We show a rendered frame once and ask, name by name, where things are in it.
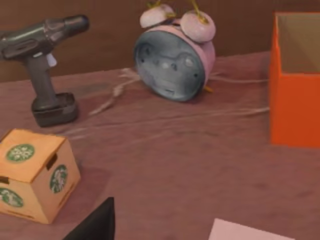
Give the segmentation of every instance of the drill handle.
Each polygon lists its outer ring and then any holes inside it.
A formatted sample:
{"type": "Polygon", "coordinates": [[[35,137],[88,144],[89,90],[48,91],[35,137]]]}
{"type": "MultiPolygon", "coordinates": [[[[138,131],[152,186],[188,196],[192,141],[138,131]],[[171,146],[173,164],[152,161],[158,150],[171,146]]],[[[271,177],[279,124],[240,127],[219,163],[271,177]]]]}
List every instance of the drill handle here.
{"type": "Polygon", "coordinates": [[[59,106],[49,75],[50,67],[53,65],[52,58],[41,54],[27,57],[24,61],[36,93],[36,111],[54,109],[59,106]]]}

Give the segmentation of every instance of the clock face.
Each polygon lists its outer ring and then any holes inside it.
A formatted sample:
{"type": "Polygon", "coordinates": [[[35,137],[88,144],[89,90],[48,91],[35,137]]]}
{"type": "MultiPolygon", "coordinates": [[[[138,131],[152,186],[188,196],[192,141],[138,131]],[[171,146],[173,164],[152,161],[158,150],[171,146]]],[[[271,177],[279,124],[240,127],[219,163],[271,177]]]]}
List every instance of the clock face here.
{"type": "Polygon", "coordinates": [[[142,81],[163,98],[188,101],[204,87],[206,73],[200,57],[172,33],[143,33],[135,44],[134,60],[142,81]]]}

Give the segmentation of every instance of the wooden backdrop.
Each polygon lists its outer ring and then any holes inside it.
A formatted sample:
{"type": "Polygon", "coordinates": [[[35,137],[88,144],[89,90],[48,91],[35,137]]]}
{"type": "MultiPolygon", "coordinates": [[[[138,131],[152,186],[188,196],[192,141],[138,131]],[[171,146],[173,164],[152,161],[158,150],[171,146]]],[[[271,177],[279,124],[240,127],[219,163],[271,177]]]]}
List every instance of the wooden backdrop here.
{"type": "MultiPolygon", "coordinates": [[[[188,0],[163,0],[179,14],[188,0]]],[[[217,55],[237,55],[270,48],[274,11],[319,11],[320,0],[198,0],[212,16],[217,55]]],[[[142,33],[139,17],[147,0],[0,0],[0,31],[12,31],[46,18],[85,14],[90,30],[70,38],[53,52],[52,76],[133,66],[133,46],[142,33]]],[[[0,62],[0,82],[27,79],[22,65],[0,62]]]]}

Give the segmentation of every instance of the box handle hole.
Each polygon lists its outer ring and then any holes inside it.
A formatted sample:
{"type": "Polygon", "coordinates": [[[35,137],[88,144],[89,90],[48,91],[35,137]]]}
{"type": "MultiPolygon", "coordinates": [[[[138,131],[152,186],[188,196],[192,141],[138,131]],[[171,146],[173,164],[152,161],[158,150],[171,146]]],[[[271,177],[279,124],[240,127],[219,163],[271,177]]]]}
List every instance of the box handle hole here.
{"type": "Polygon", "coordinates": [[[48,171],[56,163],[57,159],[58,159],[58,155],[55,153],[45,166],[48,171]]]}
{"type": "Polygon", "coordinates": [[[7,176],[0,176],[0,183],[9,184],[9,178],[7,176]]]}

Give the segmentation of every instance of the cardboard box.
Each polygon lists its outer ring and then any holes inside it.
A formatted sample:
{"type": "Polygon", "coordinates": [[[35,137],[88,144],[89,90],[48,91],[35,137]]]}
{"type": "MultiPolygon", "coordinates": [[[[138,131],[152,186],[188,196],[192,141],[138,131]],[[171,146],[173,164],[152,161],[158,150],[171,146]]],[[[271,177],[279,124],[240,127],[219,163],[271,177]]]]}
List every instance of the cardboard box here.
{"type": "Polygon", "coordinates": [[[209,240],[294,240],[267,231],[215,219],[209,240]]]}
{"type": "Polygon", "coordinates": [[[1,140],[1,213],[50,224],[80,178],[62,136],[13,129],[1,140]]]}
{"type": "Polygon", "coordinates": [[[270,61],[272,144],[320,147],[320,13],[276,13],[270,61]]]}

